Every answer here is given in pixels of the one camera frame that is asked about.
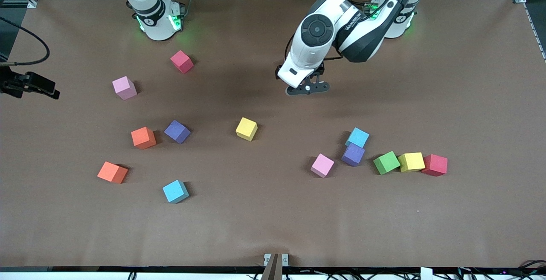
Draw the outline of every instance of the brown tabletop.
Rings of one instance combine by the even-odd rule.
[[[193,0],[184,31],[148,39],[123,0],[41,0],[23,25],[51,47],[27,68],[58,101],[2,95],[0,264],[517,266],[546,257],[546,64],[524,6],[422,0],[403,37],[367,63],[326,62],[328,93],[288,97],[275,80],[314,0]],[[182,49],[188,74],[170,63]],[[20,33],[11,59],[41,57]],[[112,80],[140,93],[122,101]],[[257,121],[253,142],[235,135]],[[162,133],[177,119],[192,134]],[[156,130],[134,148],[130,132]],[[359,167],[349,131],[370,134]],[[371,160],[449,158],[442,177],[378,175]],[[325,154],[330,177],[309,170]],[[121,185],[96,177],[124,164]],[[168,204],[180,179],[191,197]]]

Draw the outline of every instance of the pink cube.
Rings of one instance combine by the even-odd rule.
[[[447,158],[431,154],[423,158],[423,160],[425,161],[425,169],[421,170],[422,173],[435,177],[447,173]]]
[[[178,51],[175,55],[171,57],[171,62],[180,70],[182,73],[186,73],[193,67],[193,62],[189,58],[188,55],[186,55],[182,51]]]
[[[327,158],[326,156],[319,154],[317,159],[314,161],[311,171],[318,174],[320,177],[325,178],[329,173],[330,169],[334,165],[334,161]]]
[[[127,76],[118,78],[117,80],[113,81],[112,84],[116,94],[123,100],[127,100],[137,95],[135,84],[133,84],[133,82],[131,82]]]

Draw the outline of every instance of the black mechanical bracket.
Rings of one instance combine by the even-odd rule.
[[[275,78],[277,80],[279,79],[279,76],[277,76],[279,69],[281,69],[281,66],[277,66],[277,69],[275,70]],[[288,86],[286,88],[286,94],[300,95],[327,92],[330,89],[330,84],[320,81],[320,76],[322,76],[322,74],[324,74],[324,63],[321,63],[320,66],[316,68],[312,74],[306,77],[303,83],[300,84],[297,88]],[[312,82],[311,79],[314,77],[317,77],[317,79],[315,80],[315,82]]]
[[[60,92],[55,89],[55,82],[34,72],[18,74],[8,66],[0,66],[0,93],[6,93],[16,98],[23,93],[39,93],[57,100]]]

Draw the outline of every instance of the orange cube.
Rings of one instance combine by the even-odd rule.
[[[154,132],[146,127],[131,132],[133,145],[139,149],[150,148],[156,145]]]
[[[128,171],[129,170],[127,168],[123,168],[110,162],[104,162],[104,165],[101,168],[101,171],[99,171],[97,177],[105,179],[109,182],[121,184]]]

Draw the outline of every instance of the cyan cube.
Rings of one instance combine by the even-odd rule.
[[[353,167],[356,167],[358,164],[360,164],[363,155],[364,149],[351,142],[349,146],[347,146],[347,149],[345,149],[345,153],[341,157],[341,160]]]
[[[364,148],[364,144],[366,144],[366,140],[368,140],[368,137],[370,137],[370,134],[367,134],[359,128],[355,128],[353,129],[353,132],[351,132],[351,134],[349,135],[349,139],[347,140],[347,142],[345,142],[345,146],[349,146],[349,144],[353,143],[360,148]]]
[[[184,186],[184,183],[178,180],[164,186],[163,192],[169,203],[178,203],[189,197],[188,190]]]
[[[169,127],[167,127],[165,130],[165,134],[179,144],[183,143],[186,138],[188,138],[189,133],[191,132],[188,130],[188,128],[176,120],[173,120]]]

